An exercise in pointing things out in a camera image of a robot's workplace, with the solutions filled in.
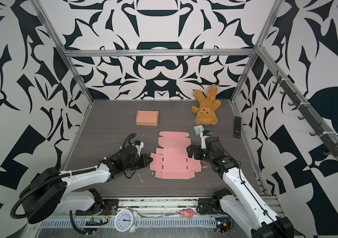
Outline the orange cardboard box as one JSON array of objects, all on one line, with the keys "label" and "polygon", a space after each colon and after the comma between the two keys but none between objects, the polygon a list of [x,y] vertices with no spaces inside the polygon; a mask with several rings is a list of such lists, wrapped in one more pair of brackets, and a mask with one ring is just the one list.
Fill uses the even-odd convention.
[{"label": "orange cardboard box", "polygon": [[135,122],[138,126],[157,126],[158,118],[158,111],[137,111]]}]

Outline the pink cardboard box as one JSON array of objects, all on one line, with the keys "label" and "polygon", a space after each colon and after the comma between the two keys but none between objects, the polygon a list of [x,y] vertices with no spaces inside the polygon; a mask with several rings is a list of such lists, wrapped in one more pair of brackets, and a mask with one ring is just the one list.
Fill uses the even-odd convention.
[{"label": "pink cardboard box", "polygon": [[202,171],[201,162],[188,157],[186,148],[191,145],[187,132],[162,131],[159,133],[155,153],[151,153],[153,162],[150,169],[160,179],[192,179]]}]

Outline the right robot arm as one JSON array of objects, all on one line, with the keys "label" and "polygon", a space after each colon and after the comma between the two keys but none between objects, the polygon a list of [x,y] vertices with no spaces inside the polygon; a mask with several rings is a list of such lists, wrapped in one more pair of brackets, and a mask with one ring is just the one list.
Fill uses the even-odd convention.
[{"label": "right robot arm", "polygon": [[218,191],[218,209],[227,214],[250,238],[293,238],[294,226],[280,217],[246,179],[240,162],[223,148],[218,137],[203,138],[200,146],[187,147],[190,158],[208,162],[233,194]]}]

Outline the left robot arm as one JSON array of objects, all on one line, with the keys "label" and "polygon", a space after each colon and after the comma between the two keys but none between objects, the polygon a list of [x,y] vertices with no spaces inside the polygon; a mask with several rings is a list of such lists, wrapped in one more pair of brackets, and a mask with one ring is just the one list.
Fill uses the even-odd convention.
[{"label": "left robot arm", "polygon": [[94,229],[81,230],[74,223],[73,214],[83,211],[94,216],[108,210],[108,207],[96,189],[83,192],[79,189],[126,176],[126,171],[135,173],[148,167],[153,158],[141,153],[144,143],[132,141],[136,136],[136,133],[128,135],[116,153],[103,158],[97,165],[69,171],[58,171],[53,167],[46,169],[20,193],[19,200],[11,208],[10,217],[25,218],[29,224],[36,224],[54,213],[68,212],[76,232],[82,235],[95,233]]}]

